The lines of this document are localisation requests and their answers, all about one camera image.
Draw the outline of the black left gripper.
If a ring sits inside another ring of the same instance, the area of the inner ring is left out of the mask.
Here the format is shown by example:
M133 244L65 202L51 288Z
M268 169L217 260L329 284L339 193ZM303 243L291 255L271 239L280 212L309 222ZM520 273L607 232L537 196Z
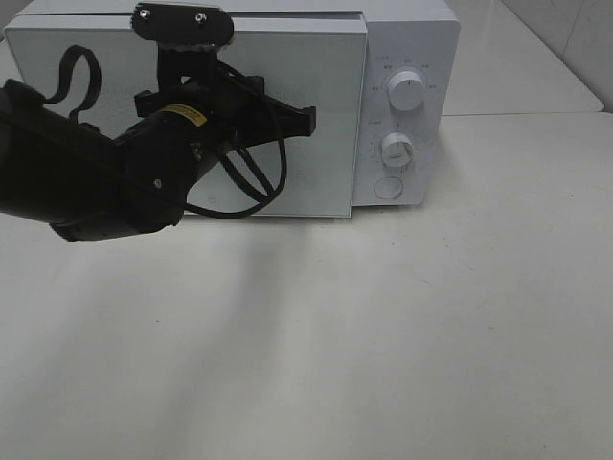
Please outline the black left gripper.
M160 45L157 81L156 92L134 97L141 118L171 104L187 105L210 123L236 131L244 144L309 137L316 128L314 106L297 108L268 96L264 78L243 76L212 50Z

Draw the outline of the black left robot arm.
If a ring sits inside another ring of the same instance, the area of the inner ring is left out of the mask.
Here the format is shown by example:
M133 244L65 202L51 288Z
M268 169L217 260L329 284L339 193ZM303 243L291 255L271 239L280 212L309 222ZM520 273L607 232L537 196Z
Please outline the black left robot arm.
M215 49L160 46L158 88L134 99L138 122L117 138L67 116L53 105L68 95L84 59L90 80L79 110L102 90L100 64L87 48L70 47L58 69L55 94L46 97L18 80L1 89L1 210L41 221L69 242L93 242L158 232L185 213L223 219L191 204L193 186L221 167L252 200L253 215L275 200L272 183L250 149L316 128L314 107L297 108L270 97L260 76L244 76Z

